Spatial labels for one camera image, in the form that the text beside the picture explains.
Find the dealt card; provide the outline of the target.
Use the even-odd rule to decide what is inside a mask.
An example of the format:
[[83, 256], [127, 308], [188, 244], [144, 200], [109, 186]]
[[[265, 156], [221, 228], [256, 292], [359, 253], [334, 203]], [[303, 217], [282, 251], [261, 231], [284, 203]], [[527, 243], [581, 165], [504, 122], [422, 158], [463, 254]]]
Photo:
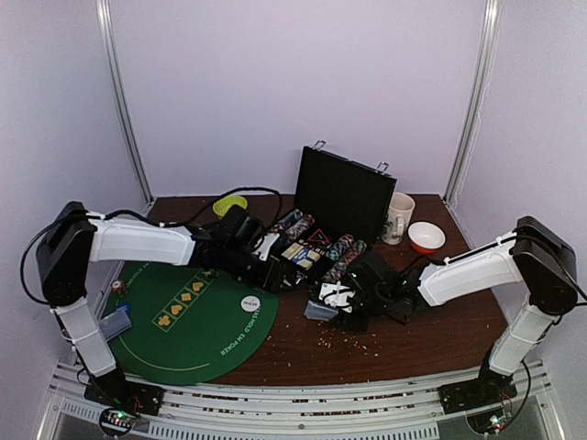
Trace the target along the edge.
[[126, 311], [118, 309], [99, 321], [102, 334], [107, 342], [131, 328], [132, 323]]

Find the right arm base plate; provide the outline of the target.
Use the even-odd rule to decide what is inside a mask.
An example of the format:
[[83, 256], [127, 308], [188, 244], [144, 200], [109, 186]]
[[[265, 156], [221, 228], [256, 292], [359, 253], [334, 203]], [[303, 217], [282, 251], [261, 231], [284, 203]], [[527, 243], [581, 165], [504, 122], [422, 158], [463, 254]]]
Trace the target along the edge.
[[514, 398], [514, 383], [503, 386], [471, 379], [440, 386], [438, 395], [444, 414], [466, 412], [475, 408], [501, 402], [503, 397]]

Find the blue small blind button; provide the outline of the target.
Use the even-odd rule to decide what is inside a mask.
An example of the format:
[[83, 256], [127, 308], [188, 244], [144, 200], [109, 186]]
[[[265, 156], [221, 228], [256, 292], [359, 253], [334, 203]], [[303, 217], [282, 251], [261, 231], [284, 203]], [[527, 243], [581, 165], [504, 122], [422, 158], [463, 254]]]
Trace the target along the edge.
[[131, 306], [128, 303], [119, 304], [116, 308], [117, 310], [123, 310], [126, 314], [131, 313]]

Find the small poker chip stack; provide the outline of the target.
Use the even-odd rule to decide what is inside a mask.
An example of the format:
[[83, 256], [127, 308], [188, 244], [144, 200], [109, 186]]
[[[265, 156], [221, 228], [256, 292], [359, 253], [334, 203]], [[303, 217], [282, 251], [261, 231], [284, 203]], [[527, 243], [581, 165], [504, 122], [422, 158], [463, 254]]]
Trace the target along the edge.
[[111, 283], [111, 291], [117, 297], [123, 297], [127, 293], [127, 286], [122, 280], [114, 280]]

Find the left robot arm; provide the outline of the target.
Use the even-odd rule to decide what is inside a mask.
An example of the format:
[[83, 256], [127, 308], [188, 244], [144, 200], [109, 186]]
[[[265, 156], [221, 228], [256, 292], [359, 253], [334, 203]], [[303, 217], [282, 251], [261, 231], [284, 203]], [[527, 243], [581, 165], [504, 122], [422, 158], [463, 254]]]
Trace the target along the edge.
[[251, 288], [287, 292], [297, 271], [262, 250], [268, 241], [262, 221], [239, 206], [214, 223], [197, 225], [194, 218], [157, 222], [130, 210], [100, 214], [70, 201], [27, 249], [36, 252], [42, 293], [37, 302], [55, 315], [97, 393], [122, 407], [132, 389], [87, 302], [89, 265], [143, 261], [221, 270]]

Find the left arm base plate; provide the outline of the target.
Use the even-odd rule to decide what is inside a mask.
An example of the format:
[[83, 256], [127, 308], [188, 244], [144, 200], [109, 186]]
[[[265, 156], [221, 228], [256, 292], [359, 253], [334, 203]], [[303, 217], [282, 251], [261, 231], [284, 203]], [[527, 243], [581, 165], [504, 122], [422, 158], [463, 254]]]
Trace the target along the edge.
[[98, 402], [108, 407], [114, 407], [135, 415], [159, 414], [164, 389], [154, 385], [129, 382], [127, 391], [122, 391], [116, 397], [104, 395], [95, 385], [87, 385], [83, 396], [86, 400]]

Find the grey playing card deck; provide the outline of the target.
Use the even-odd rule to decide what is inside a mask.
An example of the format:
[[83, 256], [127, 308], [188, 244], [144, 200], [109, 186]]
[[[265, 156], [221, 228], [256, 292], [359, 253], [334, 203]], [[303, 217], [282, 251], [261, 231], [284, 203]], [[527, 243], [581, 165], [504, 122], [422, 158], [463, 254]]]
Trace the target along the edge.
[[328, 322], [338, 315], [338, 310], [320, 302], [308, 301], [304, 316], [309, 320]]

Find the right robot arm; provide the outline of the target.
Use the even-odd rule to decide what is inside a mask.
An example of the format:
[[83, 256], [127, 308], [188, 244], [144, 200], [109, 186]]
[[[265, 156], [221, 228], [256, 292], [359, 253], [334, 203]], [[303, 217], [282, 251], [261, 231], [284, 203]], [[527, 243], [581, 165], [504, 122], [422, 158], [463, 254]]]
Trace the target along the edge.
[[532, 216], [493, 242], [453, 258], [396, 271], [376, 252], [364, 253], [337, 281], [324, 280], [319, 298], [359, 319], [385, 314], [404, 324], [419, 303], [436, 307], [498, 285], [523, 282], [525, 303], [486, 352], [476, 379], [440, 387], [454, 409], [467, 400], [486, 405], [514, 397], [513, 375], [558, 318], [578, 306], [584, 293], [573, 248]]

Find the white dealer button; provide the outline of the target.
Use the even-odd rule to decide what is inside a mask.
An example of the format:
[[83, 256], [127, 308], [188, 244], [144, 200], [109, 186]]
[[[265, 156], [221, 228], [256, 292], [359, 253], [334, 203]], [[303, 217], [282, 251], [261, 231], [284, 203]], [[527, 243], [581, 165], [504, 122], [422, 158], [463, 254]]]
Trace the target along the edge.
[[260, 298], [255, 295], [249, 295], [241, 300], [240, 306], [247, 313], [254, 313], [260, 309]]

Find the black poker chip case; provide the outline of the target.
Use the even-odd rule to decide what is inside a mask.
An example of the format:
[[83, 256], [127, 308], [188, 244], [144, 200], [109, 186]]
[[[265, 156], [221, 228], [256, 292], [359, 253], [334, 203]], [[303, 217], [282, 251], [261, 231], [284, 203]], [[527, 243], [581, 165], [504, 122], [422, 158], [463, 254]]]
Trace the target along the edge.
[[[268, 258], [277, 258], [293, 270], [293, 287], [300, 281], [320, 281], [333, 265], [325, 255], [342, 236], [350, 234], [366, 242], [368, 248], [377, 241], [395, 185], [396, 179], [386, 170], [376, 170], [317, 147], [304, 147], [293, 209], [313, 216], [315, 223], [292, 243], [285, 241], [284, 232], [279, 234]], [[329, 247], [307, 243], [317, 229], [327, 234]], [[310, 269], [302, 269], [285, 259], [282, 253], [294, 243], [315, 250], [320, 260]]]

